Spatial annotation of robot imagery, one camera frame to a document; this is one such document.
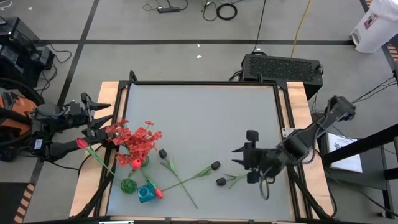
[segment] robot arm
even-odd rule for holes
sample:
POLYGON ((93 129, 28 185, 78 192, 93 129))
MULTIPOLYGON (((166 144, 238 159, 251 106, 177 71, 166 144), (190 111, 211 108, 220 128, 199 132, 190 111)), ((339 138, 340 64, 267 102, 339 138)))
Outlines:
POLYGON ((316 139, 334 122, 351 120, 354 115, 355 107, 349 101, 342 96, 334 96, 321 118, 305 129, 292 132, 275 149, 256 148, 259 133, 247 131, 246 139, 250 142, 233 151, 243 152, 243 160, 234 161, 242 164, 246 170, 251 170, 247 176, 250 184, 259 182, 260 177, 274 178, 287 164, 295 166, 302 162, 314 148, 316 139))
POLYGON ((81 94, 81 102, 70 102, 61 110, 57 105, 45 103, 38 106, 32 113, 32 137, 29 148, 33 155, 54 162, 65 157, 69 152, 78 150, 76 141, 66 143, 52 142, 55 133, 61 133, 66 129, 87 125, 82 131, 84 140, 88 144, 104 143, 108 136, 105 128, 101 128, 112 115, 94 119, 91 111, 101 110, 111 106, 110 104, 94 103, 87 93, 81 94))

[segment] green vase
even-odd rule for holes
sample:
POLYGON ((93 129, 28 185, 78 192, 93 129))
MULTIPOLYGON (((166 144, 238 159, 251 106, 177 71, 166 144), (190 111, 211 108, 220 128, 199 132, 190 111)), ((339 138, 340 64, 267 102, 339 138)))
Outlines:
POLYGON ((125 194, 132 194, 137 189, 137 183, 131 179, 123 179, 120 188, 122 189, 123 193, 125 194))
POLYGON ((141 164, 141 167, 147 166, 148 163, 149 163, 149 156, 147 156, 147 158, 145 159, 145 162, 143 162, 143 163, 141 164))

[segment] blue block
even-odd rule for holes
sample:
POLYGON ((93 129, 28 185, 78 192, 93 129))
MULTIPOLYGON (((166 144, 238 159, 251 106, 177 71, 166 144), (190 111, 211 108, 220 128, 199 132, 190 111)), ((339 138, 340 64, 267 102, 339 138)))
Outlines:
POLYGON ((155 198, 155 188, 152 184, 146 184, 137 189, 138 198, 141 203, 155 198))

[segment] gray floor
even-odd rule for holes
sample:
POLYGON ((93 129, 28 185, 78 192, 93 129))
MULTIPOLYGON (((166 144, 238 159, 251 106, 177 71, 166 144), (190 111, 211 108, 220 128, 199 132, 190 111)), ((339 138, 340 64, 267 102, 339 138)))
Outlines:
MULTIPOLYGON (((201 16, 200 0, 188 0, 187 10, 176 14, 144 11, 146 3, 154 0, 100 0, 88 39, 93 40, 178 40, 178 39, 241 39, 253 40, 257 35, 261 16, 261 0, 237 3, 238 15, 232 21, 207 22, 201 16)), ((14 1, 1 11, 2 16, 19 16, 41 39, 79 40, 94 0, 32 0, 14 1)), ((159 0, 165 6, 166 1, 159 0)), ((183 6, 184 0, 171 0, 183 6)), ((306 0, 267 0, 260 39, 293 40, 306 0)), ((208 17, 213 11, 206 12, 208 17)), ((299 40, 348 40, 348 34, 363 16, 359 0, 316 0, 312 2, 303 23, 299 40)), ((70 50, 77 45, 54 45, 57 50, 70 50)), ((67 101, 79 100, 85 91, 97 99, 100 85, 105 80, 125 80, 134 70, 140 80, 227 80, 240 69, 244 54, 253 45, 244 44, 175 44, 175 45, 94 45, 86 44, 80 55, 67 95, 67 101)), ((259 45, 269 55, 289 57, 291 45, 259 45)), ((65 53, 58 54, 60 59, 65 53)), ((319 91, 317 109, 324 108, 332 95, 343 95, 349 100, 366 93, 392 73, 381 50, 361 54, 348 45, 299 45, 294 57, 316 59, 325 68, 324 87, 319 91)), ((59 64, 58 76, 44 92, 47 101, 56 103, 70 70, 72 59, 59 64)), ((398 122, 398 94, 392 86, 372 98, 358 103, 353 121, 339 123, 337 128, 346 135, 361 138, 398 122)), ((79 136, 79 130, 66 131, 55 141, 69 141, 79 136)), ((65 166, 78 167, 83 152, 69 154, 59 161, 65 166)), ((386 153, 387 165, 397 167, 395 155, 386 153)), ((12 163, 0 163, 7 172, 0 174, 1 182, 27 182, 35 159, 20 157, 12 163)), ((76 186, 76 172, 44 164, 37 188, 29 206, 25 222, 67 218, 76 186)), ((382 203, 381 192, 356 187, 382 203)), ((398 207, 398 183, 391 182, 394 205, 398 207)), ((393 223, 376 217, 380 209, 357 193, 330 183, 338 203, 337 217, 342 220, 393 223)))

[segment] white paper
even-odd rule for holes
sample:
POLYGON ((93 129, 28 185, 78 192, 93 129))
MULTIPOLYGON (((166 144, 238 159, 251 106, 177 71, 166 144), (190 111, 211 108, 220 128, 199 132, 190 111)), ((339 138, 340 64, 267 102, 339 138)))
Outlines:
MULTIPOLYGON (((346 138, 344 136, 339 136, 332 133, 327 134, 327 140, 329 152, 333 152, 341 147, 347 146, 357 141, 357 139, 346 138)), ((362 173, 361 156, 358 154, 337 162, 333 162, 330 167, 362 173)))

